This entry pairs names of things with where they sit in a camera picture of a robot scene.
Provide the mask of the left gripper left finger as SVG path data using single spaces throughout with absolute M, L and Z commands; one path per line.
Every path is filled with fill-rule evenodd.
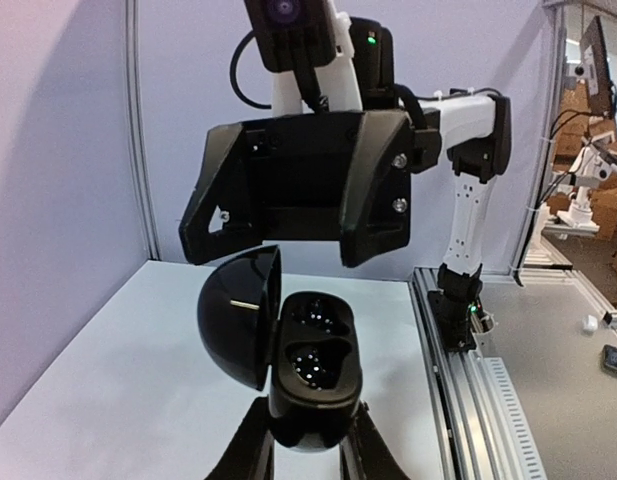
M 268 399 L 253 400 L 220 460 L 206 480 L 273 480 L 275 440 L 268 424 Z

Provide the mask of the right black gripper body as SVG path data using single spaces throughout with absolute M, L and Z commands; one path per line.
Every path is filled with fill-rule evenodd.
M 363 114 L 240 121 L 247 212 L 242 240 L 339 240 L 341 204 Z

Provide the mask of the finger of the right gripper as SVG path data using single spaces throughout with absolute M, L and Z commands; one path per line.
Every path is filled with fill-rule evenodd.
M 241 123 L 217 126 L 207 133 L 202 167 L 179 225 L 179 237 L 188 263 L 203 265 L 253 246 L 253 227 L 247 221 L 226 230 L 209 231 L 216 207 L 230 186 L 248 196 L 245 180 L 231 176 L 243 170 L 241 160 L 248 150 Z
M 347 268 L 406 247 L 407 212 L 393 202 L 410 199 L 410 177 L 394 159 L 406 154 L 411 130 L 403 111 L 368 111 L 361 115 L 340 207 L 340 256 Z

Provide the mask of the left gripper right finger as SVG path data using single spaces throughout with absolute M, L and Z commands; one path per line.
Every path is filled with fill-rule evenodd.
M 343 480 L 409 480 L 391 454 L 369 406 L 362 402 L 346 437 L 339 445 L 340 478 Z

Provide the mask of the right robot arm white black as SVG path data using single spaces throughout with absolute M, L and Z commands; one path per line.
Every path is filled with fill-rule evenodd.
M 391 36 L 376 22 L 302 13 L 253 16 L 267 69 L 288 74 L 298 113 L 217 126 L 179 235 L 201 265 L 267 240 L 335 241 L 343 265 L 405 247 L 410 180 L 451 162 L 451 237 L 428 294 L 449 352 L 475 346 L 481 243 L 491 189 L 511 153 L 511 106 L 498 93 L 454 90 L 432 101 L 395 82 Z

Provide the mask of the cardboard boxes pile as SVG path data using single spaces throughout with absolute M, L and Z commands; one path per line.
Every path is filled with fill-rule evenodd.
M 587 83 L 564 91 L 556 126 L 553 168 L 562 183 L 548 196 L 549 222 L 563 233 L 544 235 L 617 307 L 617 122 L 592 114 Z

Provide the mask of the black monitor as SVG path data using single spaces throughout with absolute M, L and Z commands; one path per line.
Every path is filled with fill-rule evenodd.
M 580 64 L 587 84 L 588 105 L 597 117 L 613 119 L 616 102 L 608 64 L 608 52 L 601 23 L 595 15 L 579 41 Z

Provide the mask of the aluminium front rail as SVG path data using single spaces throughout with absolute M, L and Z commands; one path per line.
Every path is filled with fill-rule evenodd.
M 611 311 L 581 273 L 490 276 L 482 301 L 493 328 L 467 353 L 444 351 L 418 268 L 411 296 L 434 386 L 446 409 L 458 479 L 617 479 L 617 375 L 602 365 L 617 325 L 584 330 Z

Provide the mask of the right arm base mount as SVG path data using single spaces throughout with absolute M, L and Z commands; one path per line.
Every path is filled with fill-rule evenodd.
M 430 290 L 427 300 L 446 352 L 476 350 L 495 327 L 493 315 L 483 308 L 479 297 L 472 302 L 457 301 L 440 290 Z

